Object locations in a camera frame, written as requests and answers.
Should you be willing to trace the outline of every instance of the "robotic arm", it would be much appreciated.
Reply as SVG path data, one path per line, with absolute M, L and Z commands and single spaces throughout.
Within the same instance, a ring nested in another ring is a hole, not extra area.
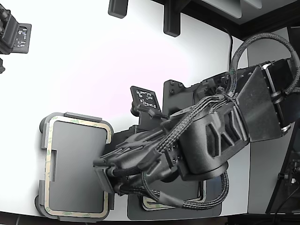
M 254 41 L 274 39 L 292 58 L 237 69 Z M 131 112 L 139 125 L 114 135 L 106 154 L 94 161 L 101 187 L 109 193 L 147 196 L 177 208 L 206 210 L 224 201 L 229 190 L 227 160 L 250 142 L 280 138 L 299 118 L 300 60 L 282 37 L 263 33 L 246 40 L 235 53 L 230 71 L 190 88 L 164 84 L 163 113 L 155 93 L 131 87 Z M 162 180 L 208 180 L 221 176 L 222 191 L 210 202 L 188 202 L 151 190 Z

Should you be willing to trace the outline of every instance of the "gray tray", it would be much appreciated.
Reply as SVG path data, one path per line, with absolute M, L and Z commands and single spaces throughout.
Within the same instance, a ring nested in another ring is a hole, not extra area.
M 101 190 L 93 160 L 110 143 L 113 129 L 101 118 L 53 113 L 40 125 L 46 150 L 37 210 L 63 221 L 97 222 L 113 209 L 114 196 Z

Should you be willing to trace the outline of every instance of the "black bracket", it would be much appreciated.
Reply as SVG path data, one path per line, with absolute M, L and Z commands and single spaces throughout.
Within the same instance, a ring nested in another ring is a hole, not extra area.
M 180 13 L 191 0 L 166 0 L 164 33 L 173 37 L 180 35 Z M 110 0 L 108 14 L 124 18 L 127 14 L 128 0 Z
M 180 35 L 180 13 L 191 0 L 166 0 L 164 33 L 173 37 Z
M 110 0 L 108 14 L 123 19 L 127 15 L 128 0 Z

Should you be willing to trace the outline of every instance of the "white tabletop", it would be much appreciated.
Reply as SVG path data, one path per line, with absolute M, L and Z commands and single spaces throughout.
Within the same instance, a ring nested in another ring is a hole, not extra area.
M 138 122 L 130 113 L 130 86 L 155 91 L 162 106 L 164 81 L 188 87 L 227 70 L 227 34 L 182 15 L 181 35 L 173 38 L 163 33 L 162 5 L 131 0 L 121 20 L 108 15 L 108 3 L 1 1 L 18 22 L 32 24 L 32 34 L 29 54 L 2 56 L 0 211 L 39 215 L 34 198 L 45 176 L 45 152 L 38 126 L 45 116 L 102 117 L 119 132 Z M 235 39 L 234 49 L 240 44 Z M 247 65 L 245 54 L 240 66 Z M 236 168 L 239 178 L 233 175 Z M 247 210 L 248 173 L 249 149 L 230 160 L 231 188 L 222 214 Z M 232 210 L 239 201 L 242 206 Z M 126 196 L 116 198 L 107 219 L 126 220 L 126 204 Z

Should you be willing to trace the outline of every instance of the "black braided cable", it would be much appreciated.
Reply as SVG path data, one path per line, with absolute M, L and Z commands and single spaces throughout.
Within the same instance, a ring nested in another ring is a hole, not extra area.
M 177 141 L 180 135 L 193 123 L 194 118 L 212 103 L 217 103 L 221 97 L 213 95 L 201 99 L 194 108 L 188 112 L 177 125 L 157 145 L 158 152 L 164 152 L 173 142 Z
M 221 175 L 221 181 L 222 181 L 222 192 L 219 194 L 219 196 L 210 201 L 210 202 L 188 202 L 183 201 L 182 208 L 183 209 L 190 209 L 190 210 L 208 210 L 211 209 L 219 204 L 221 204 L 225 198 L 228 195 L 229 192 L 229 179 L 227 172 Z M 146 178 L 146 172 L 142 172 L 142 183 L 144 186 L 144 190 L 147 192 L 147 195 L 152 198 L 154 201 L 159 202 L 159 193 L 158 191 L 151 190 L 147 183 Z M 142 187 L 134 187 L 131 189 L 133 192 L 138 192 L 143 190 Z
M 243 52 L 251 45 L 253 42 L 261 40 L 261 39 L 272 39 L 280 42 L 283 44 L 291 53 L 292 58 L 294 59 L 295 66 L 296 66 L 296 76 L 294 81 L 290 84 L 288 88 L 284 90 L 284 92 L 289 95 L 292 90 L 295 88 L 299 78 L 300 78 L 300 59 L 295 52 L 294 48 L 292 45 L 285 40 L 283 37 L 277 35 L 277 34 L 271 34 L 271 33 L 261 33 L 261 34 L 255 34 L 252 37 L 248 38 L 235 52 L 232 62 L 230 65 L 230 84 L 227 87 L 226 93 L 229 96 L 233 96 L 236 90 L 236 82 L 237 82 L 237 69 L 238 69 L 238 63 L 240 60 L 240 57 L 242 56 Z

